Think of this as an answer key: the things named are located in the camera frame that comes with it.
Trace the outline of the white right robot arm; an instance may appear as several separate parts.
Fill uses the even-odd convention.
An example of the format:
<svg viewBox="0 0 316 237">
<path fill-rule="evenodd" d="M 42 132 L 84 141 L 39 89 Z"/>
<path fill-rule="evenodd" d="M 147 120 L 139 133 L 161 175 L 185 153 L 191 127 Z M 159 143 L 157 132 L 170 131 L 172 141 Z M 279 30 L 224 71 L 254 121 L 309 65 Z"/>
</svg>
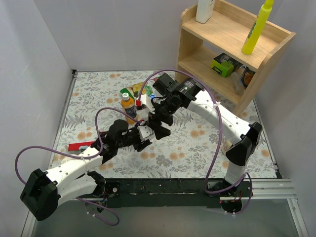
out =
<svg viewBox="0 0 316 237">
<path fill-rule="evenodd" d="M 170 134 L 161 124 L 171 126 L 173 115 L 179 108 L 188 109 L 217 126 L 219 137 L 225 137 L 231 143 L 231 147 L 226 151 L 229 166 L 223 189 L 229 196 L 237 195 L 241 191 L 240 182 L 245 174 L 248 159 L 259 143 L 261 124 L 250 124 L 235 116 L 210 95 L 209 89 L 192 78 L 179 83 L 164 73 L 158 77 L 153 87 L 162 96 L 161 102 L 152 102 L 153 111 L 149 113 L 149 126 L 155 132 L 156 138 Z"/>
</svg>

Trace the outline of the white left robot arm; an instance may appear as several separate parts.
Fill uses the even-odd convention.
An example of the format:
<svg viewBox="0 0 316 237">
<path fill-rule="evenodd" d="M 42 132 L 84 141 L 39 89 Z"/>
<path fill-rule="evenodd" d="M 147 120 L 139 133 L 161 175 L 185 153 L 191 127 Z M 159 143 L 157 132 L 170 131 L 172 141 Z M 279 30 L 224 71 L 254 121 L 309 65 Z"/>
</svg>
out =
<svg viewBox="0 0 316 237">
<path fill-rule="evenodd" d="M 20 199 L 38 221 L 43 221 L 69 200 L 83 195 L 101 197 L 107 189 L 106 179 L 94 168 L 115 157 L 120 148 L 143 150 L 154 136 L 148 122 L 130 128 L 126 121 L 117 119 L 78 156 L 56 168 L 33 171 Z"/>
</svg>

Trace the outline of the orange milk tea bottle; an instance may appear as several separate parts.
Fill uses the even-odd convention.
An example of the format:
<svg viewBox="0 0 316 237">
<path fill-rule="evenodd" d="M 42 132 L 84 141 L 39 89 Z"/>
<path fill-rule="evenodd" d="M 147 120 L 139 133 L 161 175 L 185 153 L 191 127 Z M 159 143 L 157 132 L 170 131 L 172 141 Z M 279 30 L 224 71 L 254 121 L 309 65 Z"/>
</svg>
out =
<svg viewBox="0 0 316 237">
<path fill-rule="evenodd" d="M 135 102 L 132 97 L 130 97 L 128 100 L 123 100 L 122 98 L 121 106 L 127 115 L 129 115 L 133 119 L 137 119 Z"/>
</svg>

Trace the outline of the white green printed cap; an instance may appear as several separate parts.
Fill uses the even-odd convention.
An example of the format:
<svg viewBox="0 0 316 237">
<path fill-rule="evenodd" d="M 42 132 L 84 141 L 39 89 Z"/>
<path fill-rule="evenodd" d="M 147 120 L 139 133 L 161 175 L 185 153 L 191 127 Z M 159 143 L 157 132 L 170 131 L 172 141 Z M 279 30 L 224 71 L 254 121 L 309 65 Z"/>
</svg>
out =
<svg viewBox="0 0 316 237">
<path fill-rule="evenodd" d="M 130 98 L 129 94 L 127 92 L 122 94 L 123 100 L 128 100 Z"/>
</svg>

